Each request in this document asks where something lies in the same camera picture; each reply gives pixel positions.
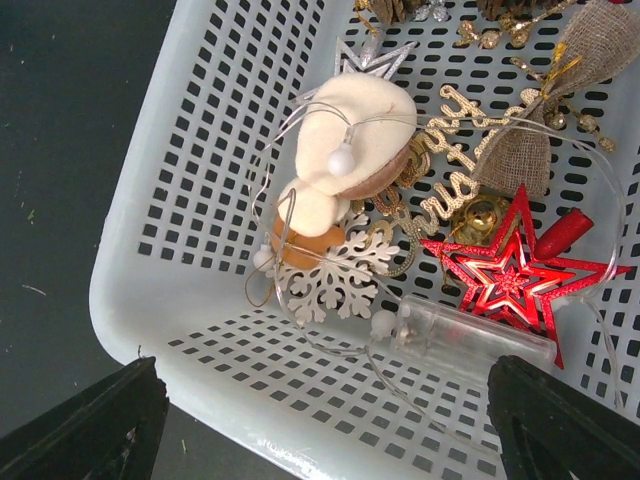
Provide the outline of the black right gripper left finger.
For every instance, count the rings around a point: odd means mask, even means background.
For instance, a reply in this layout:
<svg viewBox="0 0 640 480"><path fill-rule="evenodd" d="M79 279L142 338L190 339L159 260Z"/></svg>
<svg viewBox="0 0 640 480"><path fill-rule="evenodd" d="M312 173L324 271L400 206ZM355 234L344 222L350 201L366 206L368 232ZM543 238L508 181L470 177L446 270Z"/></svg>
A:
<svg viewBox="0 0 640 480"><path fill-rule="evenodd" d="M149 479L168 413L139 358L1 438L3 479Z"/></svg>

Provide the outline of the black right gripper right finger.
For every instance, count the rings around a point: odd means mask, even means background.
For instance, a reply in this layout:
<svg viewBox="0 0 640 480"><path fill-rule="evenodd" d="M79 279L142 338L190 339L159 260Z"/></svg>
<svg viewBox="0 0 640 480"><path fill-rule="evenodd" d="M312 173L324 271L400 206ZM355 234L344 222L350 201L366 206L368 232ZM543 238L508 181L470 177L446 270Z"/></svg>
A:
<svg viewBox="0 0 640 480"><path fill-rule="evenodd" d="M517 356L488 376L509 479L637 479L639 426Z"/></svg>

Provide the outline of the white plastic mesh basket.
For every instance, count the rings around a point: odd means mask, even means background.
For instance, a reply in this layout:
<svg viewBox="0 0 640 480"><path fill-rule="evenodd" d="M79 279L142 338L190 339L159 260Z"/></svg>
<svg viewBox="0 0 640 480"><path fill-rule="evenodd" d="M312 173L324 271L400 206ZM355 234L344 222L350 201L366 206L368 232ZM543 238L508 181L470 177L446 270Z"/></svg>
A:
<svg viewBox="0 0 640 480"><path fill-rule="evenodd" d="M536 86L509 63L550 64L580 4L541 21L523 49L454 48L474 1L447 2L452 18L388 30L383 52L419 42L393 76L420 115L437 115L442 85L491 116ZM430 359L376 346L378 368L425 410L395 398L366 357L336 358L309 346L277 299L254 309L244 283L264 239L252 198L265 158L254 158L295 108L290 98L334 71L336 39L356 54L367 39L353 1L178 1L135 128L92 275L89 304L105 350L127 364L156 357L171 402L255 453L308 479L506 479L499 437L486 414L486 380L474 385ZM611 370L593 312L553 303L564 357L554 376L639 423L639 59L612 81L576 92L574 108L598 118L622 200L589 156L553 141L548 194L532 202L537 235L572 207L595 227L566 255L630 266L594 306L616 346Z"/></svg>

